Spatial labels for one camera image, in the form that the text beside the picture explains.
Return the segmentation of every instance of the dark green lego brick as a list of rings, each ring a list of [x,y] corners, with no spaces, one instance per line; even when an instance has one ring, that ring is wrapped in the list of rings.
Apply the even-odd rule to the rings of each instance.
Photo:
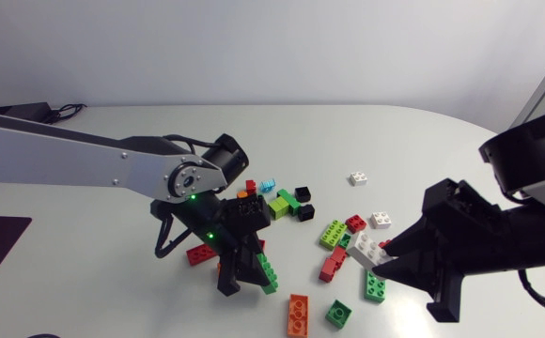
[[[380,281],[370,271],[366,272],[365,298],[376,302],[385,300],[385,282]]]
[[[341,240],[339,240],[339,243],[337,245],[346,249],[348,248],[348,244],[350,244],[350,239],[351,239],[350,234],[344,234],[344,236],[341,238]]]
[[[262,286],[262,291],[264,291],[265,294],[270,295],[271,293],[276,292],[276,288],[279,287],[279,283],[276,281],[276,274],[274,273],[274,269],[271,268],[271,263],[268,262],[264,253],[259,253],[256,257],[270,282],[270,284]]]
[[[331,222],[320,237],[319,244],[332,250],[346,232],[346,228],[347,226],[338,220]]]
[[[298,208],[300,208],[300,202],[295,199],[288,191],[281,189],[276,193],[277,196],[283,197],[289,204],[289,213],[291,216],[296,216],[298,214]]]
[[[344,325],[346,325],[350,314],[350,308],[342,304],[339,300],[335,300],[333,305],[331,305],[331,309],[329,309],[329,312],[327,312],[325,318],[332,322],[333,325],[341,329],[344,327]]]
[[[289,203],[283,197],[277,197],[269,203],[269,210],[272,218],[278,220],[289,212]]]

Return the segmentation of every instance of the lego stud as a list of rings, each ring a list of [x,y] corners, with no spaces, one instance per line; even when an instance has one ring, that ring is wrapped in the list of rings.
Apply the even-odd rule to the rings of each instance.
[[[301,321],[293,322],[293,331],[299,332],[300,330],[302,330],[302,322]]]
[[[342,309],[335,309],[333,317],[339,319],[344,316],[344,311]]]

